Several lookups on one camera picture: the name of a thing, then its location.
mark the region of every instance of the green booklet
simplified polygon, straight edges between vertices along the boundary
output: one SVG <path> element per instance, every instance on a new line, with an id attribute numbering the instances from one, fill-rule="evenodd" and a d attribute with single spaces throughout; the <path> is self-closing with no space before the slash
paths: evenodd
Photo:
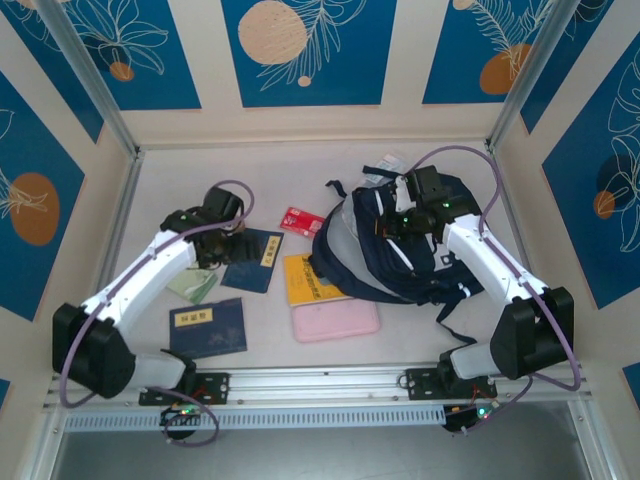
<path id="1" fill-rule="evenodd" d="M 194 265 L 176 275 L 167 288 L 194 305 L 198 305 L 217 281 L 218 276 L 214 271 L 200 270 L 197 265 Z"/>

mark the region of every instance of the yellow label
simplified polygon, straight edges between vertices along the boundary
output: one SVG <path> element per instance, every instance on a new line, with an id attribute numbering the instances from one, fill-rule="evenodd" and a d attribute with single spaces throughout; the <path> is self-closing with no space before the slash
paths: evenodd
<path id="1" fill-rule="evenodd" d="M 272 267 L 273 261 L 276 258 L 276 253 L 278 252 L 278 245 L 280 245 L 280 238 L 275 235 L 269 236 L 269 241 L 267 242 L 267 248 L 264 249 L 264 255 L 262 256 L 262 261 L 260 262 L 261 267 Z"/>
<path id="2" fill-rule="evenodd" d="M 212 308 L 204 308 L 202 310 L 176 314 L 176 328 L 207 322 L 213 322 Z"/>

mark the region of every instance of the vent grille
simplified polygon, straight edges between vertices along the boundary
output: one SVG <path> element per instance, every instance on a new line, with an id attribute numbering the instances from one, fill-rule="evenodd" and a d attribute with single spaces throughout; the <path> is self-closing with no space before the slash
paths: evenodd
<path id="1" fill-rule="evenodd" d="M 223 430 L 270 428 L 338 428 L 386 427 L 402 425 L 444 425 L 444 408 L 440 405 L 380 408 L 307 408 L 218 410 L 214 413 Z M 151 412 L 86 412 L 67 418 L 65 431 L 140 432 L 160 429 L 160 414 Z M 193 418 L 174 430 L 210 430 L 213 421 L 207 415 Z"/>

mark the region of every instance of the yellow book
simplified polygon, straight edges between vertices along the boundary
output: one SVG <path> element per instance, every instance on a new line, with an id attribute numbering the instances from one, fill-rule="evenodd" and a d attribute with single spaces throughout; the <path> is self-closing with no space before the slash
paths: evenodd
<path id="1" fill-rule="evenodd" d="M 323 285 L 309 264 L 310 253 L 284 257 L 289 305 L 326 302 L 347 296 L 333 285 Z"/>

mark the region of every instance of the label sticker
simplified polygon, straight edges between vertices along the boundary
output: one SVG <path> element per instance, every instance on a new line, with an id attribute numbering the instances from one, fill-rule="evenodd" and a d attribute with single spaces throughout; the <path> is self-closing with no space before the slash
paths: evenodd
<path id="1" fill-rule="evenodd" d="M 176 314 L 176 328 L 197 325 L 199 323 L 213 322 L 213 309 L 205 308 Z"/>

